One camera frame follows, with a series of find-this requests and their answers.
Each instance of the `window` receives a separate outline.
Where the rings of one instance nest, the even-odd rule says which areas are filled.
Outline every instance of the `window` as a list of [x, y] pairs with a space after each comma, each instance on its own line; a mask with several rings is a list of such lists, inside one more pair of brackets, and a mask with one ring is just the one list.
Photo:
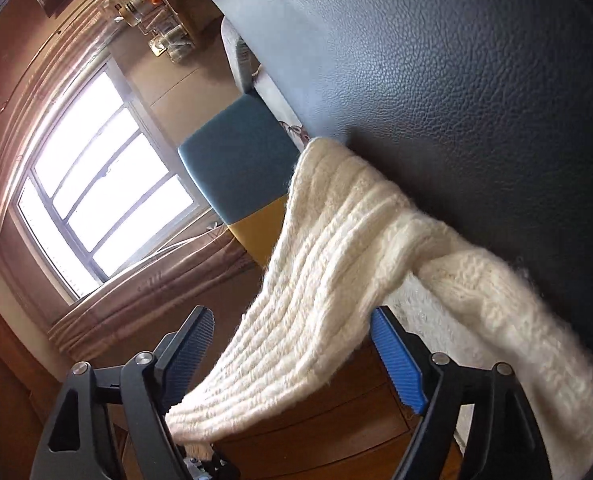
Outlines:
[[79, 298], [207, 205], [109, 60], [38, 150], [18, 208], [57, 276]]

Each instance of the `white knitted scarf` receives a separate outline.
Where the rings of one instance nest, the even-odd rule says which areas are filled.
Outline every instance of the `white knitted scarf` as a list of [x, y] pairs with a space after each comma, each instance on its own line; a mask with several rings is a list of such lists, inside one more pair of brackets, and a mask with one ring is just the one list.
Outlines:
[[[365, 338], [372, 309], [397, 290], [419, 298], [415, 306], [399, 294], [393, 309], [404, 326], [425, 331], [431, 350], [462, 365], [513, 365], [527, 384], [554, 478], [586, 471], [592, 357], [502, 260], [418, 211], [366, 161], [325, 138], [299, 159], [259, 296], [208, 377], [166, 415], [174, 440], [209, 455], [209, 442], [316, 391]], [[463, 362], [465, 350], [471, 362]], [[467, 428], [462, 433], [467, 438]]]

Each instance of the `cable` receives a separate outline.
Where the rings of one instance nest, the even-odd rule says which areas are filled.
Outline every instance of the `cable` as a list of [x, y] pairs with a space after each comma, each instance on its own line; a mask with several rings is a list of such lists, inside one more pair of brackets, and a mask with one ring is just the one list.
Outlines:
[[5, 109], [8, 107], [8, 104], [10, 104], [10, 101], [14, 97], [14, 94], [16, 93], [17, 89], [19, 89], [19, 86], [20, 86], [21, 82], [23, 81], [23, 78], [25, 78], [27, 73], [30, 71], [30, 68], [32, 68], [32, 64], [37, 60], [38, 56], [40, 56], [41, 53], [45, 50], [46, 46], [48, 46], [50, 41], [52, 41], [52, 38], [54, 38], [57, 34], [61, 34], [65, 30], [67, 30], [71, 26], [71, 24], [73, 24], [73, 22], [76, 20], [76, 18], [78, 18], [81, 15], [81, 12], [79, 12], [77, 14], [77, 16], [70, 23], [68, 23], [68, 25], [66, 25], [65, 28], [63, 28], [63, 25], [65, 23], [67, 23], [68, 20], [70, 20], [70, 18], [79, 9], [81, 9], [82, 6], [87, 4], [88, 1], [89, 0], [83, 0], [79, 5], [77, 5], [76, 8], [72, 12], [70, 12], [70, 14], [68, 14], [67, 17], [61, 22], [61, 24], [56, 28], [56, 30], [54, 30], [54, 32], [48, 36], [48, 38], [44, 41], [44, 43], [41, 45], [39, 50], [36, 51], [36, 54], [34, 56], [32, 56], [32, 59], [30, 60], [28, 65], [25, 67], [25, 70], [23, 71], [23, 73], [20, 75], [19, 80], [16, 82], [16, 85], [14, 85], [14, 88], [12, 89], [10, 96], [3, 102], [3, 105], [1, 105], [0, 115], [3, 114]]

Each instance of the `window pane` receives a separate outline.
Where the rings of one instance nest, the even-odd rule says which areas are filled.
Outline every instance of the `window pane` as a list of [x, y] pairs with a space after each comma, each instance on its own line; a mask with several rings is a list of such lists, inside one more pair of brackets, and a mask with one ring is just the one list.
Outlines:
[[36, 240], [56, 269], [79, 296], [95, 290], [99, 285], [76, 257], [46, 211], [38, 192], [29, 179], [25, 181], [19, 201]]
[[91, 251], [134, 203], [168, 173], [143, 134], [121, 153], [92, 186], [70, 217], [70, 225]]
[[92, 136], [122, 104], [123, 99], [105, 72], [80, 92], [36, 162], [36, 174], [49, 196]]
[[94, 259], [103, 272], [111, 276], [147, 240], [191, 204], [192, 198], [179, 182], [179, 177], [172, 177], [120, 225]]
[[94, 176], [108, 159], [114, 155], [121, 144], [138, 130], [130, 110], [125, 108], [114, 117], [103, 132], [83, 153], [65, 179], [63, 186], [54, 197], [54, 207], [61, 218], [65, 218]]

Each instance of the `blue gripper pad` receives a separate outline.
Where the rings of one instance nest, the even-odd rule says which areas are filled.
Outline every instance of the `blue gripper pad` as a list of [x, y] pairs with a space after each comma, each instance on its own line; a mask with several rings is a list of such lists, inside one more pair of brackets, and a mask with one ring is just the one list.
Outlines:
[[423, 413], [427, 405], [423, 375], [382, 308], [372, 313], [371, 336], [401, 402], [417, 415]]
[[213, 336], [214, 314], [208, 308], [197, 306], [155, 366], [155, 375], [162, 390], [162, 413], [167, 413], [185, 397], [192, 376], [212, 343]]

